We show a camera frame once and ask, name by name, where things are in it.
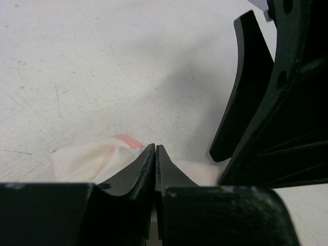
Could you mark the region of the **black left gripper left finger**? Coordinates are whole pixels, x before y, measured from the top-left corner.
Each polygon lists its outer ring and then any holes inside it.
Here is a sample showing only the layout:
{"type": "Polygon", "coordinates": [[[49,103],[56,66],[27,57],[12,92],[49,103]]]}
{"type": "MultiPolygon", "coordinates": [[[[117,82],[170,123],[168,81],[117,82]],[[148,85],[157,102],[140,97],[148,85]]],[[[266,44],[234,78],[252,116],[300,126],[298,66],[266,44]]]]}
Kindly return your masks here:
{"type": "Polygon", "coordinates": [[[155,145],[100,184],[1,184],[1,245],[145,245],[155,145]]]}

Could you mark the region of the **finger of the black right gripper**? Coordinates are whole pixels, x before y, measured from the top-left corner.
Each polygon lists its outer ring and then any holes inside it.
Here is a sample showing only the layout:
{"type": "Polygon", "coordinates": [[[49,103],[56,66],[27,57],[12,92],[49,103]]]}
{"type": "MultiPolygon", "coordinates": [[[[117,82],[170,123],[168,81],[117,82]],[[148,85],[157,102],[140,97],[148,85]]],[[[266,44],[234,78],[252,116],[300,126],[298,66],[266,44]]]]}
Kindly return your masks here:
{"type": "Polygon", "coordinates": [[[268,88],[274,61],[252,10],[234,20],[238,62],[233,89],[209,154],[231,158],[268,88]]]}
{"type": "Polygon", "coordinates": [[[277,30],[268,88],[223,186],[327,183],[327,1],[268,1],[277,30]]]}

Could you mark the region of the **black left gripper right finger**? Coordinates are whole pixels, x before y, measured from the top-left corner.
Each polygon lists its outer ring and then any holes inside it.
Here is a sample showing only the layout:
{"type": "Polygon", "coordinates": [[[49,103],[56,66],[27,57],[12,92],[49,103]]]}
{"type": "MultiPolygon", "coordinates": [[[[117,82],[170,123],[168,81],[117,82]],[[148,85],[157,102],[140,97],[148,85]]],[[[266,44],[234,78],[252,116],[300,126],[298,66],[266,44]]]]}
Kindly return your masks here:
{"type": "Polygon", "coordinates": [[[163,245],[299,245],[276,192],[259,187],[201,187],[156,147],[155,200],[163,245]]]}

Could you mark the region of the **white underwear with pink trim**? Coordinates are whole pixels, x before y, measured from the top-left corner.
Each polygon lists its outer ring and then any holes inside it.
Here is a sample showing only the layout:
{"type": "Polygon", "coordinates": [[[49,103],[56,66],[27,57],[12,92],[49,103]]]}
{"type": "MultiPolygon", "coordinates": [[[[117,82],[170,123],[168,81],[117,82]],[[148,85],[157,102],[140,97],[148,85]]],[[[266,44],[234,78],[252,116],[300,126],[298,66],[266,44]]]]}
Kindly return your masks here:
{"type": "MultiPolygon", "coordinates": [[[[64,147],[51,155],[54,178],[59,182],[99,184],[132,163],[145,146],[127,135],[64,147]]],[[[215,165],[173,159],[172,162],[199,186],[214,186],[221,174],[215,165]]]]}

